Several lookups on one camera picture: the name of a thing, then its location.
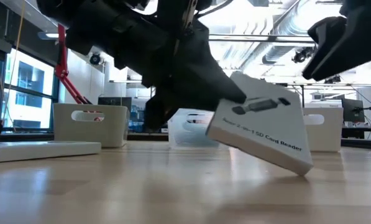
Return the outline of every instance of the flat white box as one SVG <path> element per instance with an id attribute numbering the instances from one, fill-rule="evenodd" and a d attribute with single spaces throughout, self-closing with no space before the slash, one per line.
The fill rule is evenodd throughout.
<path id="1" fill-rule="evenodd" d="M 231 79 L 247 100 L 243 105 L 221 100 L 208 137 L 305 175 L 313 162 L 298 94 L 240 72 Z"/>
<path id="2" fill-rule="evenodd" d="M 80 156 L 100 152 L 99 142 L 0 142 L 0 162 Z"/>

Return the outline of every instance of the wooden table surface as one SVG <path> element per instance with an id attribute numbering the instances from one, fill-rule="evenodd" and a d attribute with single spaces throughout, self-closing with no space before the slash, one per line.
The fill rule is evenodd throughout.
<path id="1" fill-rule="evenodd" d="M 130 142 L 0 164 L 0 224 L 371 223 L 371 151 L 313 154 L 306 178 L 236 149 Z"/>

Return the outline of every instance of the translucent plastic bin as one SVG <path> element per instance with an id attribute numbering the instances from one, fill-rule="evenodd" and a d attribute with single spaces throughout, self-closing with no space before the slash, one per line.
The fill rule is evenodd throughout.
<path id="1" fill-rule="evenodd" d="M 213 112 L 179 109 L 168 121 L 168 142 L 173 149 L 219 147 L 206 136 Z"/>

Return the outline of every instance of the computer monitor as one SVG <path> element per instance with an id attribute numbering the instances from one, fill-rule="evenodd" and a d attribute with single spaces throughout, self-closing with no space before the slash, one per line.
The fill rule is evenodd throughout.
<path id="1" fill-rule="evenodd" d="M 131 111 L 131 97 L 99 97 L 99 105 L 125 106 Z"/>
<path id="2" fill-rule="evenodd" d="M 341 99 L 341 104 L 344 110 L 344 121 L 365 122 L 364 111 L 358 110 L 364 107 L 362 100 Z"/>

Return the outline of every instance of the card reader image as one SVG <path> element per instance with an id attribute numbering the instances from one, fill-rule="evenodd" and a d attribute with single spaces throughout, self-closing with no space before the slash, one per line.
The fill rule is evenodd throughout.
<path id="1" fill-rule="evenodd" d="M 264 97 L 249 98 L 249 99 L 246 99 L 246 102 L 243 106 L 235 106 L 232 108 L 232 111 L 235 114 L 243 115 L 250 111 L 259 112 L 259 111 L 275 109 L 280 104 L 284 106 L 288 106 L 290 105 L 290 102 L 282 97 L 278 98 L 278 100 L 273 100 L 273 99 L 264 98 Z"/>

